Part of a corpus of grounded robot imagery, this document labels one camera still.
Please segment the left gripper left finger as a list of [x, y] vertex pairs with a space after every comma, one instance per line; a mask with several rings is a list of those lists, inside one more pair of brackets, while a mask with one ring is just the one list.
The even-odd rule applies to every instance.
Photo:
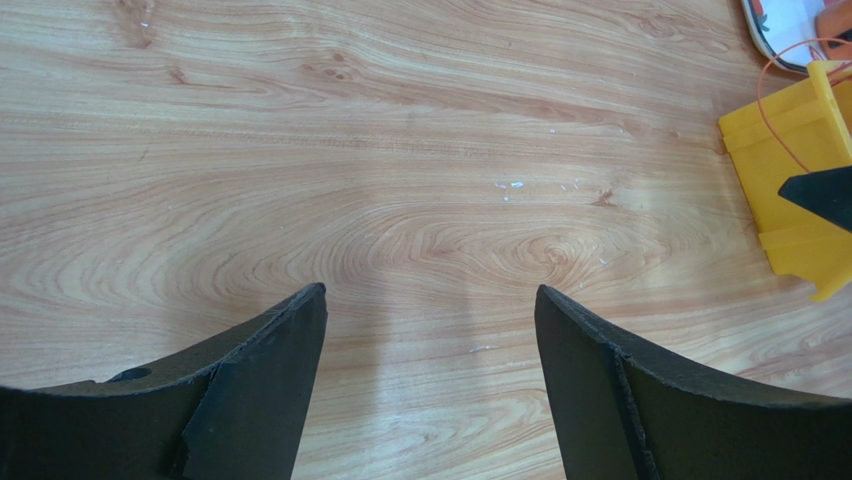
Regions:
[[5, 479], [288, 479], [323, 348], [326, 288], [162, 359], [1, 390]]

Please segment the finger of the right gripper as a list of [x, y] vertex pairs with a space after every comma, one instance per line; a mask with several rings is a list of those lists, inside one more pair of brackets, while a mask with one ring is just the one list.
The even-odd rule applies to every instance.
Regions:
[[851, 231], [851, 167], [844, 166], [787, 179], [778, 195], [810, 213]]

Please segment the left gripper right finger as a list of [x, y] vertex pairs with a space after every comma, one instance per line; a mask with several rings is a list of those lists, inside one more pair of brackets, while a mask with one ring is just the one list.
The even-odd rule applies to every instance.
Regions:
[[538, 289], [534, 321], [570, 479], [847, 479], [851, 403], [676, 354]]

